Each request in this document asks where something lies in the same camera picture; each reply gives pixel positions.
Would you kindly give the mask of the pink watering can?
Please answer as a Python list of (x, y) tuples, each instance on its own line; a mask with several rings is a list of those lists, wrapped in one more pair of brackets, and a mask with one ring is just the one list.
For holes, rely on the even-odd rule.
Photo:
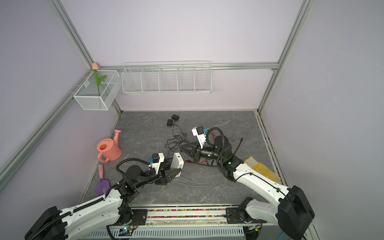
[(97, 159), (101, 163), (107, 163), (117, 160), (121, 154), (122, 150), (119, 148), (119, 134), (121, 130), (114, 130), (115, 136), (113, 139), (104, 139), (100, 141), (97, 145), (97, 150), (99, 152)]

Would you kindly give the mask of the purple garden trowel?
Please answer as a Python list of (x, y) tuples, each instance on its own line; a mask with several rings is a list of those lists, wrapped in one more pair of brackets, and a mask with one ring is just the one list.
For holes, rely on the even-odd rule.
[(102, 196), (107, 193), (110, 188), (110, 182), (104, 178), (104, 166), (98, 165), (99, 181), (96, 184), (96, 193)]

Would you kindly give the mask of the artificial tulip flower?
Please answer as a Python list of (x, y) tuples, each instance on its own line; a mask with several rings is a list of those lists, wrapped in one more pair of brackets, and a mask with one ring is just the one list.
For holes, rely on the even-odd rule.
[(93, 70), (93, 73), (94, 73), (94, 76), (95, 76), (95, 79), (96, 79), (96, 85), (97, 85), (97, 89), (98, 89), (98, 96), (100, 97), (101, 94), (100, 94), (100, 85), (101, 83), (104, 81), (104, 79), (107, 77), (106, 75), (103, 75), (103, 76), (100, 76), (99, 75), (99, 65), (97, 63), (92, 63), (92, 70)]

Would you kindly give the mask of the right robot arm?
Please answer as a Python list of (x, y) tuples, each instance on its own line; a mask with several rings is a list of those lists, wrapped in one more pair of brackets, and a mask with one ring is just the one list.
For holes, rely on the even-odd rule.
[(274, 182), (253, 170), (232, 150), (228, 138), (220, 128), (192, 129), (197, 141), (180, 146), (195, 164), (200, 159), (211, 160), (229, 181), (241, 183), (262, 196), (267, 203), (247, 198), (239, 205), (240, 218), (244, 222), (261, 219), (278, 225), (293, 240), (305, 239), (315, 213), (304, 191)]

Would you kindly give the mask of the black power adapter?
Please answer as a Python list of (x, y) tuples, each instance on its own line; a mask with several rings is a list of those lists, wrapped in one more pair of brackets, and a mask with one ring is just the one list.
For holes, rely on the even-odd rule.
[(180, 117), (178, 115), (172, 115), (172, 119), (174, 121), (178, 121), (180, 119)]
[(173, 124), (174, 124), (174, 121), (173, 121), (172, 119), (168, 119), (168, 120), (167, 120), (167, 126), (168, 126), (168, 127), (172, 127)]

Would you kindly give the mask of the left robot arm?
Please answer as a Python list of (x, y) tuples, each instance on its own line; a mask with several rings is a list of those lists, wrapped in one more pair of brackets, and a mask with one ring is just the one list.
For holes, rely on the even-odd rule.
[(25, 235), (26, 240), (77, 240), (102, 227), (128, 224), (134, 214), (129, 204), (138, 195), (138, 189), (148, 184), (167, 185), (180, 175), (181, 157), (173, 160), (148, 162), (143, 171), (131, 165), (122, 172), (122, 179), (105, 194), (74, 207), (59, 210), (51, 207), (44, 211)]

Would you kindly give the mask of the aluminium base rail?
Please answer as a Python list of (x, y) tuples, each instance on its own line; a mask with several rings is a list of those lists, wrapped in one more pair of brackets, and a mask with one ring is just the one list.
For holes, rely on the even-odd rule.
[(89, 239), (257, 239), (263, 226), (277, 226), (292, 240), (301, 240), (310, 222), (302, 225), (277, 219), (277, 207), (250, 201), (250, 206), (181, 206), (133, 208), (119, 217), (116, 211), (76, 217), (81, 224), (68, 225), (70, 240)]

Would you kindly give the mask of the yellow work glove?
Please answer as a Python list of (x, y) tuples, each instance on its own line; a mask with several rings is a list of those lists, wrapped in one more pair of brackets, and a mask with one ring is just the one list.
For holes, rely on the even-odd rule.
[(281, 178), (276, 175), (273, 171), (271, 171), (269, 168), (267, 168), (264, 164), (258, 162), (256, 159), (254, 159), (252, 156), (247, 158), (245, 160), (245, 164), (247, 164), (250, 168), (252, 168), (254, 171), (260, 173), (264, 177), (276, 182), (281, 183)]

